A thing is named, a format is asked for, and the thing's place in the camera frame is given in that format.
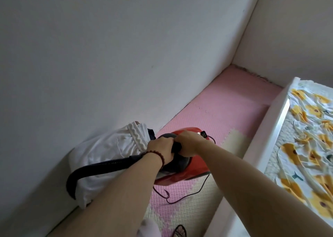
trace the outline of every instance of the white wall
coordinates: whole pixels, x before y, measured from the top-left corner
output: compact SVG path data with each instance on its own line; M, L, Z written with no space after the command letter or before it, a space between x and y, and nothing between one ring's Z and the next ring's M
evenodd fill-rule
M162 128L230 64L255 2L0 0L1 233L44 236L76 206L67 152Z
M258 0L233 63L282 86L333 87L333 0Z

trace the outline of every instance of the hand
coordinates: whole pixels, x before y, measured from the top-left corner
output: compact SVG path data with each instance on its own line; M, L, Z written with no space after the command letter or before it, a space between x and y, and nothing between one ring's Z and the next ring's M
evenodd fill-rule
M198 133L184 131L179 134L174 141L181 143L180 155L184 157L192 157L198 154L199 143L207 140Z
M148 142L147 151L154 150L159 151L164 157L164 165L167 165L173 159L173 153L171 148L173 145L173 138L158 138Z

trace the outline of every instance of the white bed frame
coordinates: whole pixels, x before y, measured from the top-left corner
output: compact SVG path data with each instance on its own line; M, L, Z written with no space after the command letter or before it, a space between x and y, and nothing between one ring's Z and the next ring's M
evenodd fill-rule
M290 106L287 93L290 89L295 88L299 81L299 78L294 78L272 102L244 155L243 159L261 172L266 169ZM249 235L235 211L227 200L223 198L204 237L243 236Z

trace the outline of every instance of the power cord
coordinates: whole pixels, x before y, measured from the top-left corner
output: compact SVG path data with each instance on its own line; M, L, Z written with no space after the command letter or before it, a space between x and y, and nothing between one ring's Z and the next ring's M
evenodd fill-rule
M213 137L211 137L211 136L209 136L209 135L207 135L207 136L208 136L209 138L211 138L211 139L214 141L214 143L216 144L216 142L215 142L215 140L214 140ZM175 201L175 202L169 202L169 201L168 201L168 199L170 198L170 193L169 193L167 190L164 190L165 193L167 194L167 197L164 197L162 194L160 194L160 193L155 189L154 186L153 186L152 188L153 188L153 190L154 190L154 191L155 191L160 197L164 198L164 199L166 200L166 202L167 202L169 205L172 205L172 204L175 204L175 203L181 201L183 198L186 198L186 197L189 197L189 196L192 196L192 195L195 195L195 194L198 194L199 192L201 192L201 190L202 190L203 186L205 185L206 180L208 179L209 176L210 176L210 174L209 174L209 175L206 177L206 179L203 181L203 184L202 184L202 186L201 186L201 188L200 188L199 191L197 191L197 192L195 192L195 193L192 193L192 194L189 194L189 195L186 195L186 196L184 196L184 197L178 199L178 200Z

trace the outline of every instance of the pink foam mat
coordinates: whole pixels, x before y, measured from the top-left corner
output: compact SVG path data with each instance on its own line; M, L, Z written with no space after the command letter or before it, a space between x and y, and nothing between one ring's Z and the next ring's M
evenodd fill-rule
M280 91L281 88L276 85L229 66L166 124L157 136L195 126L214 137L218 145L224 141L231 129L253 138L270 103ZM187 195L196 182L182 181L168 187L156 186L156 189L164 193L163 189L166 188L170 196L177 200ZM163 220L164 237L172 233L170 221L181 203L180 201L168 205L164 199L152 193L151 208Z

